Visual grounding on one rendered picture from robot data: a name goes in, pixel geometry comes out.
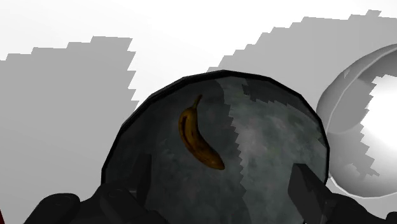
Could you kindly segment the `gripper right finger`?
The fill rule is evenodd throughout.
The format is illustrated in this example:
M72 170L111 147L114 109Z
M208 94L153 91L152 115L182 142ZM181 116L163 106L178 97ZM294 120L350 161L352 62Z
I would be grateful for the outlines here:
M353 198L331 192L306 164L293 164L288 195L305 224L397 224L397 211L385 219L369 213Z

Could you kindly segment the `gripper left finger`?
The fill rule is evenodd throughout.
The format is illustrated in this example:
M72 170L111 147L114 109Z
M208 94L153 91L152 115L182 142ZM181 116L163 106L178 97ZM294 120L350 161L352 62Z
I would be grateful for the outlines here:
M104 183L87 200L73 193L45 197L24 224L168 224L145 208L151 184L152 156L141 153L124 180Z

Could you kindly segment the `dark marbled bowl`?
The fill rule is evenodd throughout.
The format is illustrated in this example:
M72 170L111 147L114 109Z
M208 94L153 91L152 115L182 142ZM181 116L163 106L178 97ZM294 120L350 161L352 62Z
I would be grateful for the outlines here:
M198 127L220 154L220 171L183 144L178 120L196 105ZM149 96L122 125L102 170L109 183L152 156L146 207L170 224L303 224L287 189L292 165L328 175L322 123L292 89L260 75L214 71L181 78Z

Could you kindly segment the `white bowl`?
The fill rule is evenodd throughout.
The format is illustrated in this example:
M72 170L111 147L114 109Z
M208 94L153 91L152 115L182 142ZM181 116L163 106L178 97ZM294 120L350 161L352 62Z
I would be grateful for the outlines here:
M343 70L316 112L330 144L334 184L361 198L397 193L397 44Z

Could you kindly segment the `brown banana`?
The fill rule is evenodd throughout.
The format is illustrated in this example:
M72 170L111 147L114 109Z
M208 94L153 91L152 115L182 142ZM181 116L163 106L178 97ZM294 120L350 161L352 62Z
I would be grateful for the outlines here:
M224 170L225 164L219 153L204 139L199 130L198 105L202 95L198 95L193 104L184 109L179 116L179 136L186 149L205 166Z

